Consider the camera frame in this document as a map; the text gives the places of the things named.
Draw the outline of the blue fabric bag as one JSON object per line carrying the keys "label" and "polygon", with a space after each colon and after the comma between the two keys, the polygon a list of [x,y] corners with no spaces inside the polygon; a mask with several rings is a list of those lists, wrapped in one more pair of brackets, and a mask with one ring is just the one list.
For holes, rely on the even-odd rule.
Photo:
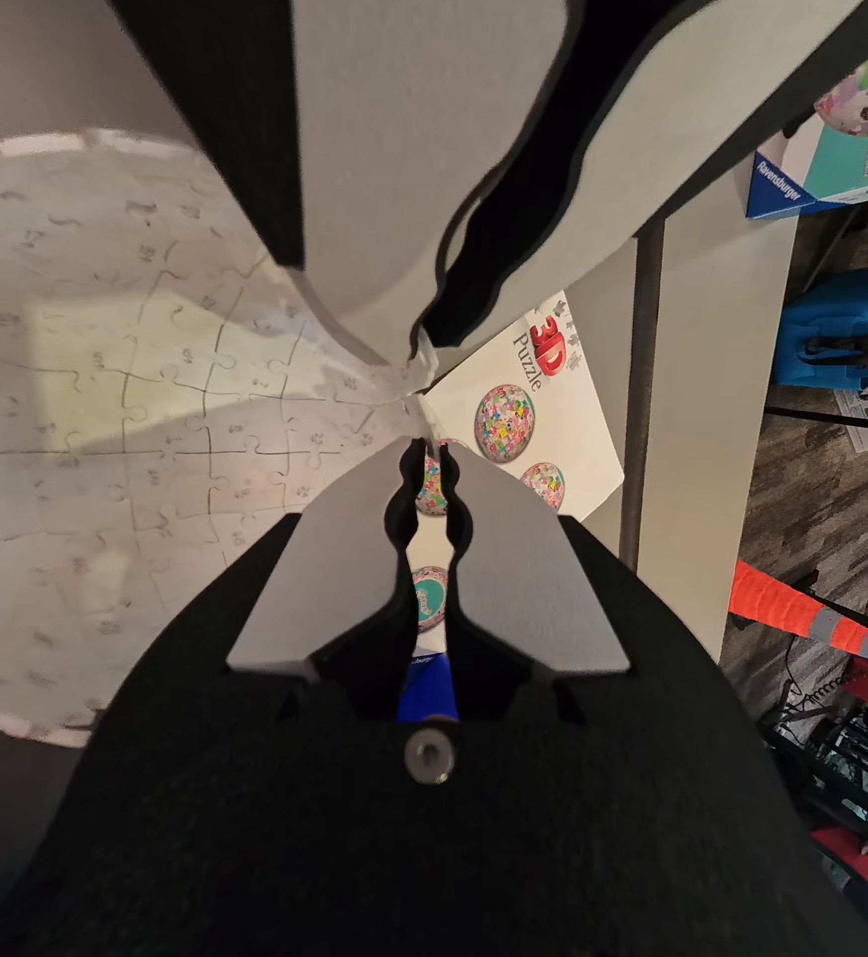
{"label": "blue fabric bag", "polygon": [[835,275],[784,307],[773,373],[781,386],[868,388],[868,268]]}

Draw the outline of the puzzle ball cardboard box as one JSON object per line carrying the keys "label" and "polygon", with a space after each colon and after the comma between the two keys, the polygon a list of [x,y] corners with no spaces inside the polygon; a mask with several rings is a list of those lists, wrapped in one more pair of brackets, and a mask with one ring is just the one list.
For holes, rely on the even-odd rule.
{"label": "puzzle ball cardboard box", "polygon": [[756,150],[748,220],[868,201],[868,58]]}

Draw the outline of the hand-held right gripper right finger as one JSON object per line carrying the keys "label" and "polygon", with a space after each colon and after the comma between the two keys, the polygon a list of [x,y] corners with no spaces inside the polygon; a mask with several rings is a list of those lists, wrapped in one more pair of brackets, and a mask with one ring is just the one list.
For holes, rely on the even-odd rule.
{"label": "hand-held right gripper right finger", "polygon": [[502,719],[526,687],[625,675],[631,661],[558,514],[459,444],[440,448],[448,502],[445,629],[463,722]]}

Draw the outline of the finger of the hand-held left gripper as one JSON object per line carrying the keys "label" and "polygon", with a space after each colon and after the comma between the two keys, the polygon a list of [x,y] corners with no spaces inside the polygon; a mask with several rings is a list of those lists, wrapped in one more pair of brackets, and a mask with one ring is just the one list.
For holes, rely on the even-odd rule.
{"label": "finger of the hand-held left gripper", "polygon": [[505,161],[568,37],[567,2],[292,2],[305,262],[318,321],[406,365],[464,203]]}
{"label": "finger of the hand-held left gripper", "polygon": [[579,2],[552,89],[464,223],[421,328],[490,334],[614,253],[781,124],[865,2]]}

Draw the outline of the white curved puzzle dome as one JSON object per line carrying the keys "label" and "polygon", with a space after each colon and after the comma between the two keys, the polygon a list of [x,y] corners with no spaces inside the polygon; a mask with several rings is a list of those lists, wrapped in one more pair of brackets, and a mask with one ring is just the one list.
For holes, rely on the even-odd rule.
{"label": "white curved puzzle dome", "polygon": [[436,367],[336,341],[199,151],[0,139],[0,733],[83,747],[195,596],[423,424]]}

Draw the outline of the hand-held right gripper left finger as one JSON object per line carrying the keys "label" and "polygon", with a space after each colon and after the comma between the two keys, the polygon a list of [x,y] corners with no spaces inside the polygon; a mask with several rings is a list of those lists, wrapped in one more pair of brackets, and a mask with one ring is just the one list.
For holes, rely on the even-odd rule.
{"label": "hand-held right gripper left finger", "polygon": [[334,682],[354,711],[392,720],[416,647],[407,545],[422,439],[395,439],[301,513],[227,657],[236,673]]}

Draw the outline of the puzzle instruction leaflet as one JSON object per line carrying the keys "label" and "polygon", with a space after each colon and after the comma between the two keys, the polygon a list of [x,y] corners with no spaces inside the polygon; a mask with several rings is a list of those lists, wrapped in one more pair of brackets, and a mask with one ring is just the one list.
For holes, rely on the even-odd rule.
{"label": "puzzle instruction leaflet", "polygon": [[[566,297],[558,293],[497,334],[423,397],[440,446],[459,444],[520,479],[559,516],[586,518],[622,470]],[[448,502],[427,460],[408,547],[418,604],[416,660],[397,719],[459,718],[446,643]]]}

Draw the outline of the tall orange traffic cone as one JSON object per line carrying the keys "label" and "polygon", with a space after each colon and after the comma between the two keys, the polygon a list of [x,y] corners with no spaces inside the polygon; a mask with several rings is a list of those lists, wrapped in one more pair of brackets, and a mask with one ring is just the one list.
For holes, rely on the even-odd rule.
{"label": "tall orange traffic cone", "polygon": [[868,625],[858,613],[840,612],[742,560],[735,564],[728,611],[868,661]]}

